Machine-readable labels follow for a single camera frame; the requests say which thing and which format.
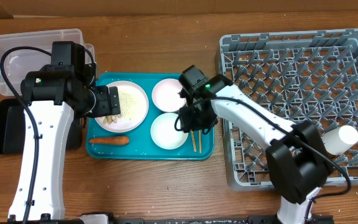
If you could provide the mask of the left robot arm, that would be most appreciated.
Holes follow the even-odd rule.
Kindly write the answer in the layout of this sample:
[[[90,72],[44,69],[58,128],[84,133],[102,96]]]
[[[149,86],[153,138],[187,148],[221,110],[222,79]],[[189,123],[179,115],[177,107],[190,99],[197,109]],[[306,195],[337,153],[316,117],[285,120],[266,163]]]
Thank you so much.
[[[121,112],[116,87],[96,85],[92,54],[72,41],[56,41],[51,62],[29,72],[16,91],[0,63],[1,75],[24,108],[25,137],[17,192],[8,223],[68,223],[63,203],[63,170],[68,134],[78,118]]]

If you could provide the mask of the white paper cup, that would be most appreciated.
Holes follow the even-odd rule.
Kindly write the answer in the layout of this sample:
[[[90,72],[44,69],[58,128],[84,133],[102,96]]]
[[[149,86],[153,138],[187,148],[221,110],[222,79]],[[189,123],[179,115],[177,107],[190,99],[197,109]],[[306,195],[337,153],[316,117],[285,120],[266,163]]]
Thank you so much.
[[[338,156],[358,142],[358,131],[352,126],[345,125],[323,134],[322,140],[326,151]]]

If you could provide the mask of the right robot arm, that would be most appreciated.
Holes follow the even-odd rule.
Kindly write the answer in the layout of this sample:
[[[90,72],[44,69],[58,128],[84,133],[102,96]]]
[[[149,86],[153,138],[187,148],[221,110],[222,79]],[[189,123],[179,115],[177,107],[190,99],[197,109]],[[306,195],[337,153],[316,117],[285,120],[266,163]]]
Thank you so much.
[[[194,65],[179,77],[179,131],[209,133],[226,119],[245,132],[265,152],[270,181],[282,196],[277,223],[311,223],[311,207],[333,165],[317,127],[310,121],[294,123],[281,118],[245,95],[223,75],[209,79]]]

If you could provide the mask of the white round plate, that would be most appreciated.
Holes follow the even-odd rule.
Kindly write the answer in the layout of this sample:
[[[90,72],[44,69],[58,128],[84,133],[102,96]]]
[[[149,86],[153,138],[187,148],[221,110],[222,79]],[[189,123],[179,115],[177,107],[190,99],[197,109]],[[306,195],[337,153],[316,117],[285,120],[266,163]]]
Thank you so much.
[[[129,81],[116,81],[107,87],[117,87],[121,113],[96,118],[96,122],[105,130],[113,133],[125,133],[138,127],[147,116],[149,99],[145,91]]]

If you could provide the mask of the white bowl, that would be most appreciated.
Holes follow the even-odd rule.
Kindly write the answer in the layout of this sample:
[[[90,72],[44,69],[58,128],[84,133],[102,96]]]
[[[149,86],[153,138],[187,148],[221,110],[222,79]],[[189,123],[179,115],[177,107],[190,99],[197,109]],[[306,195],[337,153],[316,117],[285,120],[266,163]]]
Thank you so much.
[[[187,140],[188,133],[175,129],[180,129],[180,122],[175,122],[177,118],[176,113],[163,113],[153,121],[150,135],[158,147],[172,150],[180,147]]]

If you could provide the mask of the pink bowl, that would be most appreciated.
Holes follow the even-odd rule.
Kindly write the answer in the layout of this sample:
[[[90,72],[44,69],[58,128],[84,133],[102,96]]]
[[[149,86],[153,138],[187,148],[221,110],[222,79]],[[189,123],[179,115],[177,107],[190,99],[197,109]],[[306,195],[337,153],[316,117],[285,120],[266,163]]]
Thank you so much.
[[[186,105],[186,99],[180,97],[181,89],[182,85],[177,79],[161,80],[152,90],[152,101],[163,112],[176,112]]]

